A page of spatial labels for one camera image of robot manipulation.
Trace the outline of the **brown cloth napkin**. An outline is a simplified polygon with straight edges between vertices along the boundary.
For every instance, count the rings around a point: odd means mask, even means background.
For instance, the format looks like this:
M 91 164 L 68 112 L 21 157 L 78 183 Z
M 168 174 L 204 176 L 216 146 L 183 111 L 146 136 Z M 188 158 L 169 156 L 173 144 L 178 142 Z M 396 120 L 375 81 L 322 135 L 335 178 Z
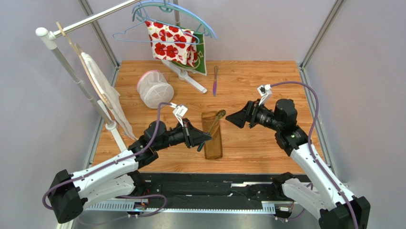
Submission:
M 204 132 L 207 132 L 214 121 L 214 117 L 217 111 L 203 112 L 202 113 L 202 128 Z M 212 140 L 205 142 L 204 144 L 204 156 L 208 160 L 219 159 L 223 157 L 222 136 L 220 129 L 220 120 L 217 121 L 210 135 Z

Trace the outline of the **gold spoon black handle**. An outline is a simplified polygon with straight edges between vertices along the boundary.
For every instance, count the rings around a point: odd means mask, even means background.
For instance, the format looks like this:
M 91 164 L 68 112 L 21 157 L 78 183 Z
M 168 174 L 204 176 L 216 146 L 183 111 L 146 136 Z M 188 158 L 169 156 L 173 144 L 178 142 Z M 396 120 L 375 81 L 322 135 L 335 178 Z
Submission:
M 226 115 L 226 111 L 225 111 L 225 110 L 220 110 L 220 111 L 218 111 L 218 112 L 215 114 L 214 121 L 213 121 L 212 125 L 210 126 L 209 130 L 207 131 L 208 134 L 210 134 L 210 132 L 211 132 L 211 130 L 212 130 L 214 124 L 215 124 L 217 121 L 219 121 L 220 119 L 222 119 L 225 115 Z M 204 147 L 204 144 L 205 144 L 205 142 L 201 143 L 201 144 L 198 146 L 198 148 L 197 148 L 197 151 L 198 151 L 198 152 L 201 152 L 201 150 L 202 150 L 203 147 Z

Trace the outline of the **purple handled knife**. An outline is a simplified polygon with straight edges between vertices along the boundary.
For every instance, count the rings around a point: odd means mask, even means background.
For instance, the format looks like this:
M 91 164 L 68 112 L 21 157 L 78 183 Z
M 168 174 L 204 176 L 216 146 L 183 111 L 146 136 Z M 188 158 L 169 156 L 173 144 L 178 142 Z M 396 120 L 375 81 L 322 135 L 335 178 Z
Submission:
M 214 66 L 214 78 L 213 78 L 213 96 L 217 96 L 217 79 L 218 79 L 218 70 L 219 67 L 216 65 Z

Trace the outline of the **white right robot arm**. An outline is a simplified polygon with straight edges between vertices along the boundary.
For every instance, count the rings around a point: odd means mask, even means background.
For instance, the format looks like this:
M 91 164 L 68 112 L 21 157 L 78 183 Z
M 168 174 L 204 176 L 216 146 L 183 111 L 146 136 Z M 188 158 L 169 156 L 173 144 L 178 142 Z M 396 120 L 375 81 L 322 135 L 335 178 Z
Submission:
M 299 203 L 311 213 L 322 229 L 365 229 L 371 205 L 365 197 L 356 197 L 329 169 L 309 136 L 297 125 L 297 110 L 291 99 L 280 99 L 270 110 L 257 101 L 225 118 L 243 128 L 262 125 L 275 131 L 281 149 L 305 172 L 316 191 L 286 172 L 273 178 L 279 193 Z

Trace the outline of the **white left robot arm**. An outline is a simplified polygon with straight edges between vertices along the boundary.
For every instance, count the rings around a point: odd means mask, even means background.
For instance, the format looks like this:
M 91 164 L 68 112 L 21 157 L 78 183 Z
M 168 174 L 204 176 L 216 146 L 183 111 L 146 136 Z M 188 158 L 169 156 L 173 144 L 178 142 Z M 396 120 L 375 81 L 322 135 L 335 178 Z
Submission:
M 193 148 L 211 138 L 208 132 L 193 127 L 187 118 L 174 128 L 154 121 L 138 140 L 118 155 L 82 171 L 69 173 L 64 169 L 58 172 L 45 198 L 57 222 L 69 222 L 96 203 L 141 194 L 144 182 L 138 170 L 156 160 L 159 150 L 178 144 Z

